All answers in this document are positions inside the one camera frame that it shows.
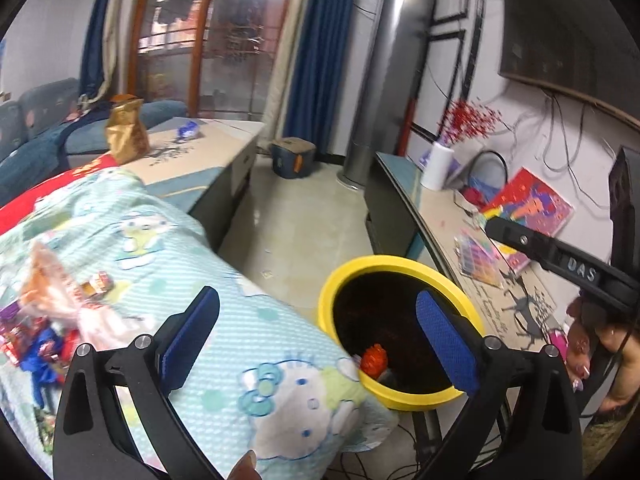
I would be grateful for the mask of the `person right hand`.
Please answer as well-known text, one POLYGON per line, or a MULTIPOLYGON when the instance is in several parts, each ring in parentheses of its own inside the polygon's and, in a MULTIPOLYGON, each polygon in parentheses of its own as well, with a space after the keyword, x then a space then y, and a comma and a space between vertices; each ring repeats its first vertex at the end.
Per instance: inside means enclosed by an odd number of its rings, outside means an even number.
POLYGON ((639 392, 639 313, 625 320, 583 292, 566 313, 573 323, 565 367, 579 415, 623 408, 639 392))

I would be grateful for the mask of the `person left hand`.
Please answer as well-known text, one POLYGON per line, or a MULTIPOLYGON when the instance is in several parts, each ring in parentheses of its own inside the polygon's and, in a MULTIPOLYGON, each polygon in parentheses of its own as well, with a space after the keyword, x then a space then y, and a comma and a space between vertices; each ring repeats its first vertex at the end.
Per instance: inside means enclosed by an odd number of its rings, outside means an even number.
POLYGON ((262 480, 257 470, 257 457, 253 450, 248 450, 234 465, 228 480, 262 480))

